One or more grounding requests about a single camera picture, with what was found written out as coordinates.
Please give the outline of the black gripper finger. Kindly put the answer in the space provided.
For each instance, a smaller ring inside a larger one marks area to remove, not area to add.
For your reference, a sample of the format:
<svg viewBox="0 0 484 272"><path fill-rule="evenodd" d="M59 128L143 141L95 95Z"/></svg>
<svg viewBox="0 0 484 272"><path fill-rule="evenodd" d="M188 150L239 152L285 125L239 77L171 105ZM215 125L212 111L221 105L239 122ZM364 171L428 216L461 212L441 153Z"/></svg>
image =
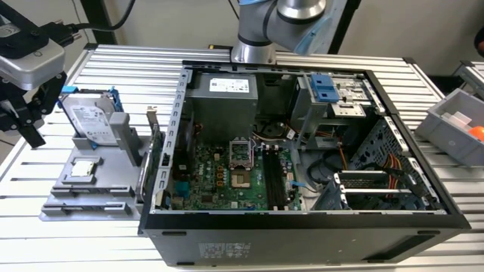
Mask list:
<svg viewBox="0 0 484 272"><path fill-rule="evenodd" d="M43 116L52 113L65 80L67 74L61 72L43 83L32 96L32 100L17 110L19 133L32 148L45 144L35 123L43 121Z"/></svg>
<svg viewBox="0 0 484 272"><path fill-rule="evenodd" d="M1 101L1 131L16 131L20 127L16 115L13 114L13 108L8 100Z"/></svg>

